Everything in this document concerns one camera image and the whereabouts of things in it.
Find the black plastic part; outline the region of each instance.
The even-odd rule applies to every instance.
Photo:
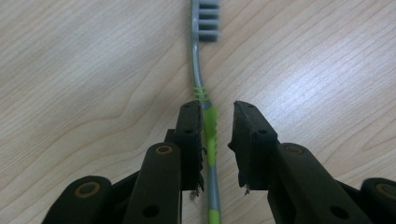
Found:
[[[287,206],[295,209],[293,223],[372,223],[305,147],[279,145],[273,169],[277,178],[270,188],[275,197],[268,198],[271,210],[282,210],[287,201],[278,199],[289,198]],[[279,186],[285,190],[277,192]]]
[[[114,215],[111,223],[122,222],[138,176],[139,172],[136,172],[113,185]]]
[[[160,143],[148,149],[123,224],[180,223],[180,149]]]
[[[277,148],[277,133],[256,106],[234,103],[233,138],[229,148],[239,168],[239,186],[268,189],[271,155]]]
[[[178,114],[175,130],[168,130],[165,142],[175,143],[181,150],[181,189],[204,189],[202,158],[202,108],[199,101],[184,104]]]
[[[44,224],[112,223],[111,183],[85,176],[70,184],[49,209]]]
[[[364,180],[361,197],[375,223],[396,223],[396,182],[384,178]]]

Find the light wood surface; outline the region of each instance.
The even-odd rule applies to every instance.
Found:
[[[359,188],[396,179],[396,2],[220,0],[203,44],[219,109],[223,223],[274,223],[266,193],[237,183],[233,101],[256,105],[281,142],[308,147]],[[39,223],[72,181],[113,183],[192,100],[189,1],[0,2],[0,222]],[[183,223],[206,223],[206,195]]]

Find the wood grain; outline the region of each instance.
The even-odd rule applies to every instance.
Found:
[[[223,223],[274,223],[266,193],[237,184],[235,100],[353,187],[396,179],[395,1],[221,0],[220,14],[201,56]],[[1,223],[40,223],[84,175],[139,169],[193,99],[188,17],[177,0],[0,2]],[[185,193],[183,223],[206,223],[205,197]]]

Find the wooden table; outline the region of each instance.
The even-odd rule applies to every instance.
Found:
[[[1,223],[39,223],[72,181],[140,168],[193,100],[189,5],[1,1]],[[274,222],[266,192],[237,184],[235,100],[338,180],[396,179],[395,1],[221,0],[220,22],[201,58],[219,109],[223,223]],[[206,223],[205,203],[186,192],[183,223]]]

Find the metal screw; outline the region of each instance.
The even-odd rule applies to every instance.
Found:
[[[303,150],[296,146],[285,146],[285,150],[289,153],[293,154],[303,154]]]
[[[169,146],[160,146],[155,148],[155,153],[159,154],[159,155],[166,155],[169,154],[173,151],[173,149]]]
[[[84,183],[75,190],[75,195],[79,198],[89,198],[99,192],[100,184],[97,182]]]
[[[393,200],[396,200],[396,187],[389,184],[380,183],[375,185],[375,188],[382,195],[387,196],[388,198],[391,198]]]

